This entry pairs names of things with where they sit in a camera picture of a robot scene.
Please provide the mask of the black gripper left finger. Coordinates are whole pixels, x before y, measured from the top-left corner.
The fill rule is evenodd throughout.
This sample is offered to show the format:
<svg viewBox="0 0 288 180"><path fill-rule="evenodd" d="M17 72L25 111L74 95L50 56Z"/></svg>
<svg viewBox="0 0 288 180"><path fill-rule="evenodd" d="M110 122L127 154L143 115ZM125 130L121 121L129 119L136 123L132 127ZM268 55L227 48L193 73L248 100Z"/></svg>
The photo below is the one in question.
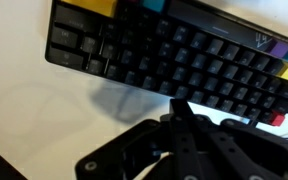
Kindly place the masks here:
<svg viewBox="0 0 288 180"><path fill-rule="evenodd" d="M194 117L188 103L181 99L170 100L170 131L178 180L204 180L199 163L195 139L189 121Z"/></svg>

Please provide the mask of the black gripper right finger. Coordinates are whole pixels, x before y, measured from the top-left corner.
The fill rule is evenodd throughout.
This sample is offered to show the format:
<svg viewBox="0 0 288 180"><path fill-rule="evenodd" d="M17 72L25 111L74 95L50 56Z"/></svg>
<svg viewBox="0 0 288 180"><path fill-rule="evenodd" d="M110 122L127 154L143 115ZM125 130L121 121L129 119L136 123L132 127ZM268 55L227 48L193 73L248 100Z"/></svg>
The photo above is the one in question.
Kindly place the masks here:
<svg viewBox="0 0 288 180"><path fill-rule="evenodd" d="M206 180L267 180L267 176L218 125L205 127Z"/></svg>

